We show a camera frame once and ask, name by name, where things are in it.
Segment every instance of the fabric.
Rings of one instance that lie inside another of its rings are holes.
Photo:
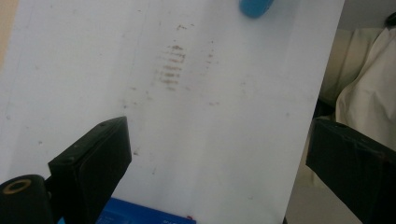
[[[396,29],[385,29],[338,97],[336,121],[396,149]]]
[[[382,29],[337,30],[319,99],[335,107],[340,92],[360,73]]]

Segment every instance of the blue object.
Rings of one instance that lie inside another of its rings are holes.
[[[96,224],[196,224],[196,221],[111,198]]]
[[[250,18],[259,18],[271,6],[274,0],[240,0],[239,8]]]

